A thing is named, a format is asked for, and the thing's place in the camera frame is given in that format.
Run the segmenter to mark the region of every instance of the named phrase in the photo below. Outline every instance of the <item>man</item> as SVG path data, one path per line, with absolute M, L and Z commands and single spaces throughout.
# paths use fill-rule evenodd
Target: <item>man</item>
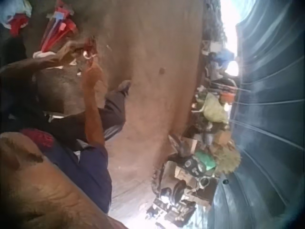
M 8 65 L 0 70 L 1 133 L 19 132 L 27 136 L 27 140 L 18 144 L 31 144 L 30 141 L 35 143 L 39 151 L 70 178 L 99 209 L 108 213 L 112 182 L 107 169 L 108 154 L 104 145 L 105 140 L 114 136 L 124 125 L 124 99 L 130 83 L 124 82 L 118 90 L 108 93 L 105 107 L 98 108 L 94 86 L 98 80 L 103 80 L 103 73 L 94 61 L 82 73 L 84 113 L 52 123 L 48 122 L 38 106 L 36 95 L 31 89 L 31 77 L 36 71 L 70 63 L 81 55 L 83 47 L 83 43 L 68 42 L 55 55 L 24 59 L 26 55 L 22 39 L 18 37 L 8 41 L 1 57 Z M 79 140 L 87 143 L 86 146 L 82 147 L 84 144 L 79 144 Z M 74 150 L 80 151 L 79 158 L 74 154 Z

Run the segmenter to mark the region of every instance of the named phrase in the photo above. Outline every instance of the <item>dark skin arm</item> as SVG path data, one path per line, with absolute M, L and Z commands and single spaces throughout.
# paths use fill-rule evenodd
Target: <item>dark skin arm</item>
M 67 42 L 55 55 L 37 59 L 25 59 L 8 64 L 0 69 L 0 78 L 5 81 L 31 77 L 35 72 L 61 65 L 66 65 L 77 58 L 84 47 L 81 42 Z
M 89 144 L 105 145 L 104 130 L 98 106 L 95 100 L 94 86 L 102 79 L 103 72 L 100 66 L 93 64 L 82 72 L 82 88 L 85 103 L 85 134 Z

